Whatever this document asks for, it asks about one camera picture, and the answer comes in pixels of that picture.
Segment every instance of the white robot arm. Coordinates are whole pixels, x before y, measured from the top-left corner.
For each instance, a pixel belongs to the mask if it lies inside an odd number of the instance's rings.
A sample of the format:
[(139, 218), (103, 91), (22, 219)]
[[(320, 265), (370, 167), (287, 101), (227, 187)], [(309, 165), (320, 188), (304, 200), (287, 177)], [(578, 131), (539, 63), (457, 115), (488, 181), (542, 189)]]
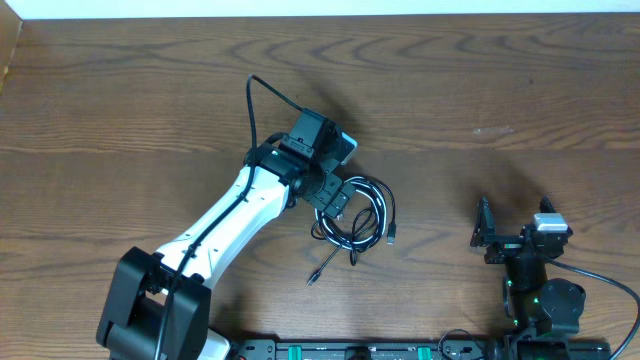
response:
[[(231, 188), (187, 231), (152, 255), (134, 247), (122, 257), (96, 333), (113, 359), (152, 359), (155, 354), (170, 360), (223, 360), (230, 344), (208, 329), (208, 315), (211, 291), (231, 261), (298, 198), (328, 219), (342, 212), (356, 187), (333, 171), (346, 164), (357, 143), (326, 117), (299, 110), (291, 132), (274, 134), (252, 148)], [(247, 164), (254, 167), (250, 188)], [(146, 292), (168, 293), (166, 304), (147, 298)]]

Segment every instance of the wire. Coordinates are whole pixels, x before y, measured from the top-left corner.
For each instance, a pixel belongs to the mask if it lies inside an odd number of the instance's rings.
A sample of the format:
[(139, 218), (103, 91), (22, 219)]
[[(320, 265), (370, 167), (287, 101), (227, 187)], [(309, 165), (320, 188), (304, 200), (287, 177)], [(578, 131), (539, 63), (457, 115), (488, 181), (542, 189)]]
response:
[[(440, 353), (440, 356), (442, 358), (447, 359), (447, 360), (452, 360), (449, 356), (444, 354), (444, 351), (442, 351), (442, 342), (444, 341), (444, 339), (447, 336), (451, 335), (454, 332), (461, 332), (461, 333), (467, 334), (467, 336), (469, 336), (471, 338), (471, 341), (473, 341), (473, 343), (476, 344), (476, 347), (482, 352), (482, 354), (484, 354), (484, 347), (480, 346), (480, 344), (478, 343), (476, 338), (473, 335), (471, 335), (470, 332), (468, 332), (465, 329), (451, 329), (451, 330), (447, 331), (444, 335), (442, 335), (442, 337), (440, 338), (440, 341), (438, 341), (438, 352)], [(472, 359), (472, 360), (480, 360), (480, 359), (483, 359), (483, 358), (484, 358), (484, 355), (483, 356), (479, 356), (479, 357), (477, 357), (475, 359)]]
[[(333, 244), (336, 249), (329, 255), (327, 260), (316, 270), (307, 285), (311, 286), (318, 280), (322, 270), (329, 264), (329, 261), (338, 253), (340, 249), (349, 251), (349, 261), (352, 266), (358, 262), (358, 254), (363, 253), (375, 246), (387, 232), (390, 244), (395, 240), (396, 232), (396, 201), (391, 189), (382, 181), (364, 176), (354, 176), (345, 180), (344, 184), (351, 184), (356, 191), (366, 196), (371, 206), (361, 210), (351, 224), (351, 232), (344, 232), (333, 219), (320, 210), (315, 210), (316, 222), (311, 226), (311, 237), (316, 240), (326, 240)], [(382, 192), (384, 189), (391, 199), (392, 215), (389, 229), (387, 231), (387, 204)]]
[(247, 185), (245, 185), (244, 190), (240, 192), (236, 200), (234, 200), (234, 202), (232, 202), (229, 205), (229, 207), (227, 207), (220, 214), (220, 216), (218, 216), (211, 224), (209, 224), (209, 226), (207, 226), (207, 228), (204, 229), (204, 231), (202, 231), (200, 235), (198, 235), (196, 240), (193, 243), (191, 243), (191, 245), (189, 245), (187, 251), (182, 257), (182, 260), (180, 261), (180, 265), (178, 265), (178, 269), (176, 269), (176, 272), (173, 274), (173, 280), (171, 281), (171, 285), (169, 286), (169, 292), (167, 293), (167, 300), (165, 301), (164, 312), (162, 314), (162, 319), (160, 321), (160, 330), (158, 331), (158, 342), (156, 343), (156, 350), (154, 355), (155, 360), (160, 360), (162, 356), (162, 345), (164, 344), (164, 339), (166, 337), (167, 324), (169, 323), (169, 314), (171, 313), (173, 298), (174, 298), (176, 289), (178, 287), (179, 279), (182, 273), (184, 272), (184, 268), (187, 266), (187, 262), (189, 262), (189, 259), (191, 259), (191, 257), (195, 254), (196, 250), (198, 249), (202, 241), (204, 241), (204, 239), (211, 233), (211, 231), (213, 231), (213, 229), (215, 229), (215, 227), (218, 226), (218, 224), (220, 224), (220, 222), (222, 222), (222, 220), (224, 220), (227, 217), (227, 215), (229, 215), (238, 206), (238, 204), (240, 204), (240, 202), (246, 199), (247, 194), (249, 194), (249, 191), (251, 190), (251, 185), (253, 185), (253, 178), (256, 172), (256, 152), (258, 148), (258, 144), (257, 144), (258, 141), (257, 141), (257, 134), (256, 134), (256, 120), (255, 120), (255, 115), (253, 113), (253, 102), (251, 101), (251, 80), (256, 80), (262, 86), (266, 87), (272, 93), (274, 93), (275, 95), (280, 97), (282, 100), (284, 100), (287, 104), (291, 105), (298, 111), (302, 111), (302, 108), (300, 106), (298, 106), (293, 101), (289, 100), (286, 96), (282, 95), (279, 91), (274, 89), (271, 85), (267, 84), (264, 80), (260, 79), (256, 75), (253, 75), (253, 74), (249, 75), (249, 78), (247, 79), (247, 108), (249, 110), (249, 125), (251, 127), (251, 163), (249, 164), (250, 170), (249, 170), (249, 178), (247, 179)]
[(629, 334), (627, 335), (627, 337), (622, 341), (622, 344), (620, 344), (620, 346), (618, 347), (618, 349), (616, 349), (616, 351), (611, 355), (611, 357), (609, 357), (609, 360), (614, 360), (616, 359), (618, 356), (620, 356), (620, 354), (624, 351), (624, 349), (627, 347), (627, 345), (629, 345), (629, 343), (631, 342), (631, 340), (633, 339), (633, 337), (636, 335), (636, 333), (638, 332), (638, 328), (640, 327), (640, 296), (638, 296), (638, 294), (636, 294), (635, 291), (633, 291), (631, 288), (629, 288), (628, 286), (615, 281), (613, 279), (610, 279), (608, 277), (602, 276), (602, 275), (598, 275), (596, 273), (593, 273), (591, 271), (587, 271), (587, 270), (583, 270), (580, 268), (577, 268), (575, 266), (571, 266), (571, 265), (567, 265), (567, 264), (563, 264), (561, 262), (555, 261), (553, 259), (551, 259), (550, 257), (543, 255), (541, 253), (537, 253), (538, 256), (540, 256), (542, 259), (544, 259), (544, 261), (546, 261), (547, 263), (557, 266), (561, 269), (565, 269), (565, 270), (569, 270), (569, 271), (573, 271), (575, 273), (578, 273), (580, 275), (584, 275), (586, 277), (590, 277), (593, 279), (597, 279), (600, 281), (603, 281), (609, 285), (613, 285), (621, 290), (624, 290), (627, 294), (631, 295), (631, 297), (633, 297), (633, 299), (636, 301), (636, 305), (638, 306), (638, 312), (636, 313), (636, 321), (633, 323), (633, 326), (631, 327), (631, 331), (629, 331)]

